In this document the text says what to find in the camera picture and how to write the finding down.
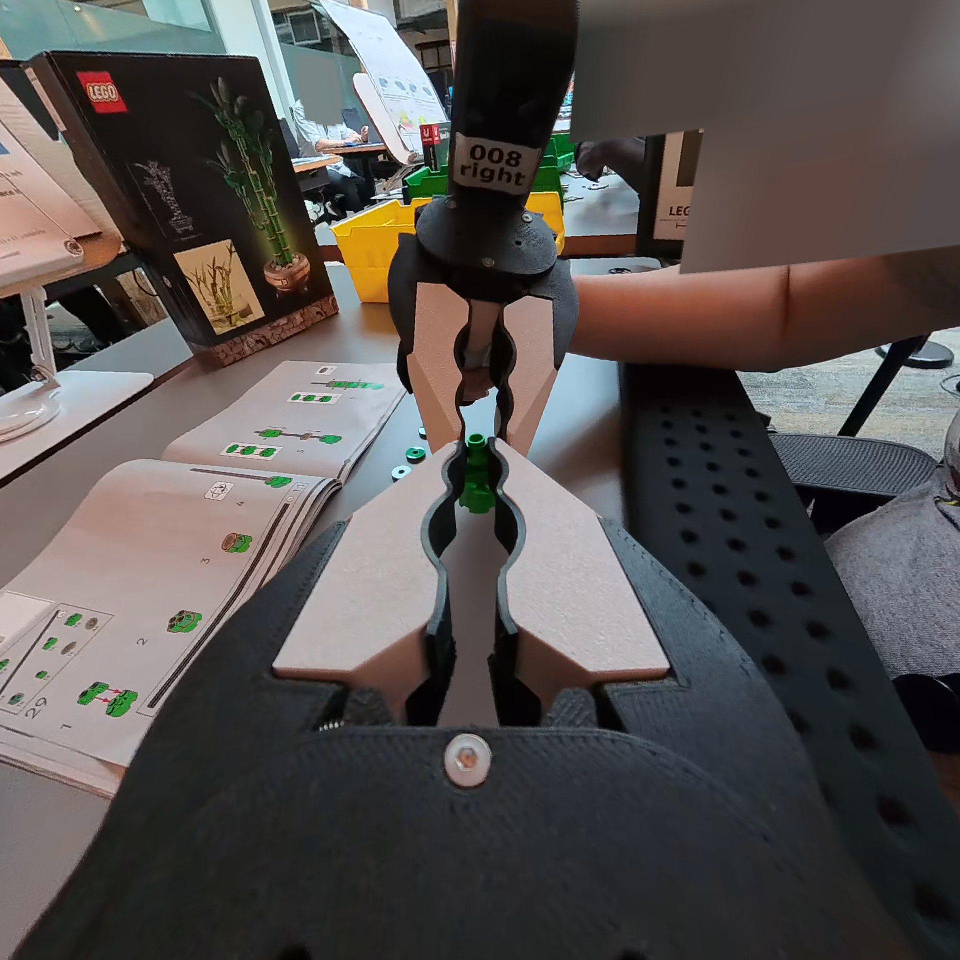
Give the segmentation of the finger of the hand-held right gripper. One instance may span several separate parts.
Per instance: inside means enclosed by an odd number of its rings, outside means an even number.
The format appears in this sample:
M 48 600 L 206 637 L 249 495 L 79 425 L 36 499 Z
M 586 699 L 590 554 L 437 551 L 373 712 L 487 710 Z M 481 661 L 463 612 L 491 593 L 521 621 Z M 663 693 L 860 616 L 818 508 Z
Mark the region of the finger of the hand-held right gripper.
M 462 441 L 462 368 L 455 342 L 469 330 L 469 306 L 443 284 L 415 286 L 414 395 L 430 450 Z
M 556 381 L 553 301 L 527 296 L 503 309 L 506 368 L 498 383 L 496 436 L 529 456 Z

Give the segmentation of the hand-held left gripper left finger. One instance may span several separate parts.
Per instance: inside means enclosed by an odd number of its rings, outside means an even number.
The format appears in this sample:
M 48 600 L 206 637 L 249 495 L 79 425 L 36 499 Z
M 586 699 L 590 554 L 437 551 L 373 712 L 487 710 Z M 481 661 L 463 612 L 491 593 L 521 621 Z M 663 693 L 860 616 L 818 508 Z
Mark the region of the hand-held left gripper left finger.
M 454 662 L 448 573 L 460 445 L 356 510 L 274 671 L 377 689 L 397 721 L 435 725 Z

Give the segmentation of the person's right forearm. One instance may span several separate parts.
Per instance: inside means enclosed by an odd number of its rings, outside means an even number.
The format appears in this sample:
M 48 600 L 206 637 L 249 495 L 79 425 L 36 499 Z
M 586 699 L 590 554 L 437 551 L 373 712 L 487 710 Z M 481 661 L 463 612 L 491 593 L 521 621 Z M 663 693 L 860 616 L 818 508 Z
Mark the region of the person's right forearm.
M 777 371 L 959 325 L 960 250 L 779 268 L 580 275 L 571 351 Z

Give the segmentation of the grey desk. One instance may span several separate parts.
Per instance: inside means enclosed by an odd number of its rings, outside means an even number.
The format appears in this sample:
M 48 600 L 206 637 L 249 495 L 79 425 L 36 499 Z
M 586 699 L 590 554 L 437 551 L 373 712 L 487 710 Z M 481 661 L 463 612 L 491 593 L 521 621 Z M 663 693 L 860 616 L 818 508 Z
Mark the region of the grey desk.
M 56 450 L 3 486 L 0 578 L 9 584 L 66 524 L 89 490 L 115 466 L 159 460 L 187 430 L 243 395 L 282 361 L 396 361 L 388 306 L 364 306 L 349 272 L 328 264 L 339 314 L 223 369 L 185 360 L 187 349 L 162 322 L 91 360 L 91 368 L 145 368 L 167 373 L 143 397 Z M 618 369 L 610 361 L 566 356 L 531 462 L 595 513 L 622 521 Z M 495 591 L 504 551 L 492 516 L 457 508 L 457 536 L 443 560 L 451 571 L 455 671 L 440 724 L 496 728 L 487 657 L 495 643 Z M 9 958 L 62 888 L 95 838 L 106 800 L 3 766 L 3 921 L 0 956 Z

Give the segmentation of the green plastic bin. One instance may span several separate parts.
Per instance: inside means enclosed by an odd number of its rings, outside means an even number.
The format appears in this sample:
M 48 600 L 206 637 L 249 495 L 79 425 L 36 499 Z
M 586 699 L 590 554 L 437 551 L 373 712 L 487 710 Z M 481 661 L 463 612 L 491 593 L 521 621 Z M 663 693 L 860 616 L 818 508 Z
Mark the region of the green plastic bin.
M 564 193 L 560 186 L 560 175 L 571 169 L 575 161 L 575 143 L 568 133 L 555 133 L 551 144 L 547 147 L 545 159 L 537 170 L 532 193 L 556 193 L 560 200 L 560 209 L 564 207 Z M 406 203 L 412 200 L 430 200 L 448 193 L 448 166 L 442 164 L 437 170 L 430 166 L 419 166 L 415 172 L 403 179 L 402 198 Z

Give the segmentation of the yellow plastic bin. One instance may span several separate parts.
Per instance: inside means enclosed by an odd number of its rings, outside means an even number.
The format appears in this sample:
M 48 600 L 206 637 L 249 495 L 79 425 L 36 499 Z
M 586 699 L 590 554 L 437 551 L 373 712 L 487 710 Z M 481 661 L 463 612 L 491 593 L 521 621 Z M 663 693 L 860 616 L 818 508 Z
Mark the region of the yellow plastic bin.
M 527 296 L 572 298 L 571 270 L 560 270 L 564 231 L 560 200 L 541 193 L 551 214 L 517 198 L 454 186 L 446 198 L 415 205 L 390 201 L 333 228 L 364 303 L 403 306 L 419 281 L 443 284 L 463 300 L 510 306 Z

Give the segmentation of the black perforated pad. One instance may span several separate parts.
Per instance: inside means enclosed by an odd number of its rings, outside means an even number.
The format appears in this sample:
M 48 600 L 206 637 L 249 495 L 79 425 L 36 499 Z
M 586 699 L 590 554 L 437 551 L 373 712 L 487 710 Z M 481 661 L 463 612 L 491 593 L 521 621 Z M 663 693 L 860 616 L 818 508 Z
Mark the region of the black perforated pad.
M 922 958 L 960 956 L 959 813 L 739 378 L 620 366 L 629 532 L 751 654 Z

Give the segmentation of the black cardboard box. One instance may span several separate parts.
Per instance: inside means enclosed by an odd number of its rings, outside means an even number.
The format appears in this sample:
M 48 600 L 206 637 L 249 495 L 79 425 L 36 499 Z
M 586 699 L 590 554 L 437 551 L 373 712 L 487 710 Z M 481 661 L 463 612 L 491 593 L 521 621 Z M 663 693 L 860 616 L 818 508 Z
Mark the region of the black cardboard box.
M 645 138 L 634 245 L 639 258 L 681 260 L 701 144 L 701 128 Z

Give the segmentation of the white display board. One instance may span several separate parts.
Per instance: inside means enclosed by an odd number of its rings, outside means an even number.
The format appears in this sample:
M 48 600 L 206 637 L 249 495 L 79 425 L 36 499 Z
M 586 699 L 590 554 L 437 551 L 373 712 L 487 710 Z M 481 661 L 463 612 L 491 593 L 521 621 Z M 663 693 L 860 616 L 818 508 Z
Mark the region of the white display board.
M 388 19 L 341 3 L 313 3 L 348 37 L 364 70 L 354 90 L 388 153 L 422 162 L 422 124 L 446 122 L 437 92 Z

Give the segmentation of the open instruction booklet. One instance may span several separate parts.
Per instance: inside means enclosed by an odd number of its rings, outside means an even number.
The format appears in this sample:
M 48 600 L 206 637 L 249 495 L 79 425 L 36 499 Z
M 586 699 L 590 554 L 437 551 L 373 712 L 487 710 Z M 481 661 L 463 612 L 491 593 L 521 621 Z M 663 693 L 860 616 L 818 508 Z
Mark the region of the open instruction booklet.
M 161 460 L 104 475 L 3 591 L 3 761 L 115 795 L 177 681 L 402 395 L 392 364 L 283 361 Z

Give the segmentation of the black mesh office chair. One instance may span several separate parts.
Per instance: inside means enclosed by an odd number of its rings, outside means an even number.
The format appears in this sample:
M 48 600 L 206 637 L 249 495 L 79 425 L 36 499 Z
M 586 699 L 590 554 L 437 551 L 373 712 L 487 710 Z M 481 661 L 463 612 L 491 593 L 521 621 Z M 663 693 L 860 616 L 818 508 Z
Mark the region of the black mesh office chair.
M 769 441 L 823 539 L 924 485 L 937 466 L 930 455 L 888 441 L 801 434 L 769 434 Z

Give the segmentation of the person's grey clothing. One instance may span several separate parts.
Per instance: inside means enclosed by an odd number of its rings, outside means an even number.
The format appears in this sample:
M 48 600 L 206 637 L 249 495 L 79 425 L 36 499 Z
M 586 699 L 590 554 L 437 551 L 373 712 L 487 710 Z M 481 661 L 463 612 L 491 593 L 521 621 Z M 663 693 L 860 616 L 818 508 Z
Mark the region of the person's grey clothing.
M 959 503 L 959 479 L 940 466 L 926 485 L 825 540 L 891 680 L 960 671 Z

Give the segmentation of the black floor stand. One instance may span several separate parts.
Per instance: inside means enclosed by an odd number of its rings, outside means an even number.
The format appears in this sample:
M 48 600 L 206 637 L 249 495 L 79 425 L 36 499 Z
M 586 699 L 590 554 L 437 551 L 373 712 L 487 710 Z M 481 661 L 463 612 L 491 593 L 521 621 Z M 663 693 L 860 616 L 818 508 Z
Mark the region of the black floor stand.
M 869 414 L 877 408 L 886 390 L 891 386 L 893 378 L 904 366 L 917 369 L 944 369 L 955 366 L 955 351 L 942 343 L 930 343 L 927 339 L 930 336 L 924 333 L 876 347 L 876 353 L 881 356 L 881 366 L 871 375 L 867 387 L 841 425 L 837 436 L 856 438 L 860 434 Z

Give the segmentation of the white document stand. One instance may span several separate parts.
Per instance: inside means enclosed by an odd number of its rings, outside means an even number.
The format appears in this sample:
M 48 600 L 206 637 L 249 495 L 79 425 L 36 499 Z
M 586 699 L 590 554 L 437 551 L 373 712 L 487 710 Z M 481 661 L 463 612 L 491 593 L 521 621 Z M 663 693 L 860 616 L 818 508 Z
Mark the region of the white document stand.
M 147 371 L 58 373 L 44 309 L 46 290 L 53 286 L 13 296 L 25 309 L 34 371 L 27 386 L 4 394 L 0 402 L 3 480 L 10 480 L 153 386 Z

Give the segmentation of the printed paper sheet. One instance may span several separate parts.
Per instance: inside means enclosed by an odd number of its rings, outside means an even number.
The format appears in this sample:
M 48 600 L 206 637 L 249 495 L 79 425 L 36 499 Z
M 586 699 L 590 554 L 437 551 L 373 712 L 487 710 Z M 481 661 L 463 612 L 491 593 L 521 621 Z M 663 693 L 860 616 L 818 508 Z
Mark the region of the printed paper sheet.
M 0 281 L 3 298 L 99 270 L 121 237 L 69 147 L 46 134 L 4 81 L 0 85 Z

